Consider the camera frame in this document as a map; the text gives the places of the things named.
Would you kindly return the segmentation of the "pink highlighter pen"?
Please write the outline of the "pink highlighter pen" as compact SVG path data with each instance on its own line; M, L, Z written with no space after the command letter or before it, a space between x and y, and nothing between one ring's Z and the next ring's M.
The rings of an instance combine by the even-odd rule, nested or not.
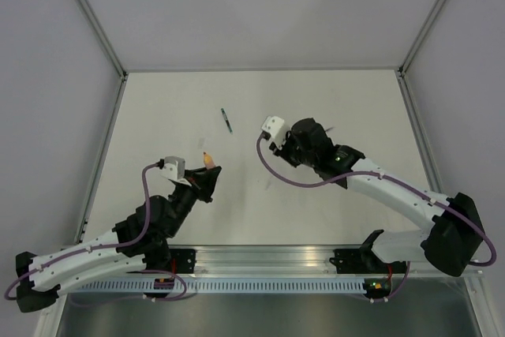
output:
M204 156L204 166L209 170L211 168L214 168L215 163L214 163L213 158L206 152L203 153L203 156Z

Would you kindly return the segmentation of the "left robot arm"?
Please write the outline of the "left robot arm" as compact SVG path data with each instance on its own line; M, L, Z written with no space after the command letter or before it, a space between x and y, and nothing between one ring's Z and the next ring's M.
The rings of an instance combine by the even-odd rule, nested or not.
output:
M10 289L19 310L40 311L72 290L113 275L165 275L164 283L170 284L178 274L193 272L195 253L172 253L168 241L197 202L212 201L221 171L220 166L184 170L181 177L170 177L174 191L166 197L150 195L145 185L144 203L97 238L45 256L17 254L17 281Z

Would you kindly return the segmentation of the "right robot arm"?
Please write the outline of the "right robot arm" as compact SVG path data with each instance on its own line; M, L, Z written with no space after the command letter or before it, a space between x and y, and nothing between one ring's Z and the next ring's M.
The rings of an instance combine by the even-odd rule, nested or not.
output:
M288 125L280 117L269 116L261 126L260 139L292 167L313 169L321 180L312 188L336 184L378 201L416 226L404 232L374 230L357 250L367 271L389 264L428 262L458 277L467 266L476 265L473 257L481 244L491 253L483 265L496 262L496 248L484 232L477 207L464 193L449 197L408 184L357 149L334 143L313 118Z

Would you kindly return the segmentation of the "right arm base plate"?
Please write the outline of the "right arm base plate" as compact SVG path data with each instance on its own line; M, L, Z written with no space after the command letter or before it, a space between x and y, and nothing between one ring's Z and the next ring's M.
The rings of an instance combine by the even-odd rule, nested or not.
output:
M395 261L386 264L370 252L362 253L360 249L341 248L333 251L334 256L329 262L336 267L338 274L403 274L406 272L406 262Z

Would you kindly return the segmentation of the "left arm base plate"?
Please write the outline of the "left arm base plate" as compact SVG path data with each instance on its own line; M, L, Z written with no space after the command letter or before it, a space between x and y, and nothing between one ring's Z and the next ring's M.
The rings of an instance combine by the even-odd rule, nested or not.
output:
M187 248L170 249L157 263L157 268L175 274L192 274L196 265L196 250Z

